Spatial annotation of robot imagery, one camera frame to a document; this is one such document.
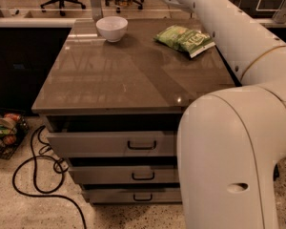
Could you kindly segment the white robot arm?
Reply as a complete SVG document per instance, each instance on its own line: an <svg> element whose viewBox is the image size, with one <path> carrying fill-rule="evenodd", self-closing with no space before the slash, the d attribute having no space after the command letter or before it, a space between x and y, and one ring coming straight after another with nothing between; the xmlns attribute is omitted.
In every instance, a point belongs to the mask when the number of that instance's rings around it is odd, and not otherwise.
<svg viewBox="0 0 286 229"><path fill-rule="evenodd" d="M240 87L181 117L177 165L187 229L278 229L274 169L286 157L286 43L229 0L161 0L192 10Z"/></svg>

